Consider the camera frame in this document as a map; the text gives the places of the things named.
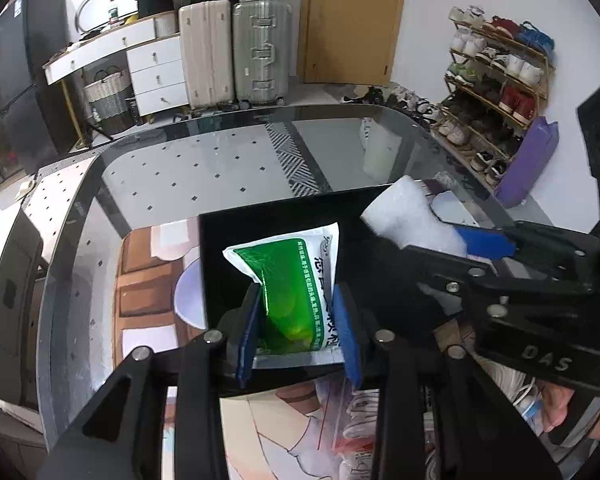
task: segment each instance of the sneaker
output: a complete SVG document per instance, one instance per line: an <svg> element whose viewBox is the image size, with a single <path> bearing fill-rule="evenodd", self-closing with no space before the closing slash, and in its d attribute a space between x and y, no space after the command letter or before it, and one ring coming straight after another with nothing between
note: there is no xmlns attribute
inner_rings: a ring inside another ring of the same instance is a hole
<svg viewBox="0 0 600 480"><path fill-rule="evenodd" d="M456 124L453 121L445 121L438 126L438 133L443 137L446 137L453 131L455 126Z"/></svg>
<svg viewBox="0 0 600 480"><path fill-rule="evenodd" d="M491 186L497 186L502 180L505 171L507 171L507 163L504 160L496 160L489 168L489 171L487 171L487 183Z"/></svg>
<svg viewBox="0 0 600 480"><path fill-rule="evenodd" d="M540 84L542 74L544 71L541 68L525 62L518 74L518 79L527 86L536 87Z"/></svg>
<svg viewBox="0 0 600 480"><path fill-rule="evenodd" d="M464 10L459 9L458 7L451 7L449 19L455 22L461 22L464 19Z"/></svg>
<svg viewBox="0 0 600 480"><path fill-rule="evenodd" d="M518 108L521 96L520 90L515 86L505 86L498 106L507 114L512 114Z"/></svg>
<svg viewBox="0 0 600 480"><path fill-rule="evenodd" d="M502 84L495 80L493 77L482 76L482 81L476 83L474 85L474 92L476 92L479 96L487 97L489 92L494 91L500 97L500 88Z"/></svg>
<svg viewBox="0 0 600 480"><path fill-rule="evenodd" d="M513 117L523 124L529 124L536 116L536 100L531 95L520 92L520 99Z"/></svg>
<svg viewBox="0 0 600 480"><path fill-rule="evenodd" d="M500 70L502 73L507 71L509 64L509 54L496 54L496 57L491 61L491 67Z"/></svg>
<svg viewBox="0 0 600 480"><path fill-rule="evenodd" d="M491 61L496 59L496 56L501 52L499 48L495 48L494 46L486 47L482 52L478 52L475 55L475 60L485 65L491 65Z"/></svg>
<svg viewBox="0 0 600 480"><path fill-rule="evenodd" d="M456 30L454 38L451 40L451 50L462 54L466 46L466 42L471 38L471 32L468 28L459 28Z"/></svg>
<svg viewBox="0 0 600 480"><path fill-rule="evenodd" d="M456 81L465 86L473 86L478 81L478 73L471 66L461 65L456 75Z"/></svg>
<svg viewBox="0 0 600 480"><path fill-rule="evenodd" d="M523 140L520 136L512 135L509 139L501 142L498 147L507 155L514 156L520 149Z"/></svg>
<svg viewBox="0 0 600 480"><path fill-rule="evenodd" d="M508 76L517 78L524 65L524 59L520 59L515 54L509 54L507 57L507 68L505 69L505 73Z"/></svg>
<svg viewBox="0 0 600 480"><path fill-rule="evenodd" d="M471 127L483 135L492 130L499 130L502 127L502 116L493 110L489 110L484 117L471 121Z"/></svg>
<svg viewBox="0 0 600 480"><path fill-rule="evenodd" d="M451 132L449 132L448 136L446 136L446 139L454 146L464 146L469 141L470 137L471 133L456 124Z"/></svg>
<svg viewBox="0 0 600 480"><path fill-rule="evenodd" d="M499 146L502 142L509 140L514 135L514 130L510 126L503 124L500 129L486 132L484 137L495 146Z"/></svg>
<svg viewBox="0 0 600 480"><path fill-rule="evenodd" d="M485 23L483 27L496 34L507 36L510 40L513 40L515 35L520 31L520 26L516 22L503 19L499 16L494 16L491 23Z"/></svg>
<svg viewBox="0 0 600 480"><path fill-rule="evenodd" d="M486 170L494 161L494 156L489 152L478 152L472 158L470 164L475 171L483 172Z"/></svg>
<svg viewBox="0 0 600 480"><path fill-rule="evenodd" d="M470 6L469 10L464 12L462 21L474 27L481 27L484 23L484 9L481 6Z"/></svg>

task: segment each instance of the suitcase handle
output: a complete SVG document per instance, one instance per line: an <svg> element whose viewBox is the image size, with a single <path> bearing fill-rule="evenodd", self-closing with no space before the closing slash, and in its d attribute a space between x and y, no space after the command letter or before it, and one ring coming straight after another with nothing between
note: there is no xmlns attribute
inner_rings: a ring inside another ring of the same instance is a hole
<svg viewBox="0 0 600 480"><path fill-rule="evenodd" d="M274 64L276 62L276 47L273 46L271 43L263 43L262 46L260 47L256 47L256 48L252 48L251 49L252 52L252 58L253 59L257 59L257 60L261 60L261 59L267 59L266 62L264 62L264 66L268 66L271 64ZM269 54L268 56L260 56L260 53L266 53Z"/></svg>

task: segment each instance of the suitcase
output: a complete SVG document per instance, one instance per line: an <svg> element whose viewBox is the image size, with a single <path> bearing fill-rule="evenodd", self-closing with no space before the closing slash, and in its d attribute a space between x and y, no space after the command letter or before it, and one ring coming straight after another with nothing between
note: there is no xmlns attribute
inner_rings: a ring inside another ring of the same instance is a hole
<svg viewBox="0 0 600 480"><path fill-rule="evenodd" d="M282 0L234 6L234 70L240 108L284 104L289 86L291 6Z"/></svg>
<svg viewBox="0 0 600 480"><path fill-rule="evenodd" d="M231 5L227 0L181 7L180 51L192 108L234 100Z"/></svg>

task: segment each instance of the beige suitcase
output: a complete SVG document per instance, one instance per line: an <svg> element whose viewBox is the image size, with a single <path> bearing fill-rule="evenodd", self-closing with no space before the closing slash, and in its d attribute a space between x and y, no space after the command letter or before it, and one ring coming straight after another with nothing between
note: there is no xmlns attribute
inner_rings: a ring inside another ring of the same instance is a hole
<svg viewBox="0 0 600 480"><path fill-rule="evenodd" d="M231 5L227 0L181 7L180 49L192 108L234 100Z"/></svg>

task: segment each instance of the cabinet drawer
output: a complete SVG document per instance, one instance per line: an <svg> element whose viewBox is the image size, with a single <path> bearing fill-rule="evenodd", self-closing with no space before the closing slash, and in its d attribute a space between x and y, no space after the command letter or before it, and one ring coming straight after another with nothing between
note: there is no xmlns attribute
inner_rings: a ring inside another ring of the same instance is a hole
<svg viewBox="0 0 600 480"><path fill-rule="evenodd" d="M129 72L138 72L151 66L162 65L179 60L180 37L167 38L166 40L137 46L126 51L126 60L129 63Z"/></svg>
<svg viewBox="0 0 600 480"><path fill-rule="evenodd" d="M182 62L177 59L163 65L145 68L139 72L131 73L131 81L136 95L165 88L167 86L184 83L184 70Z"/></svg>
<svg viewBox="0 0 600 480"><path fill-rule="evenodd" d="M152 114L167 108L189 104L187 85L180 83L136 95L140 115Z"/></svg>

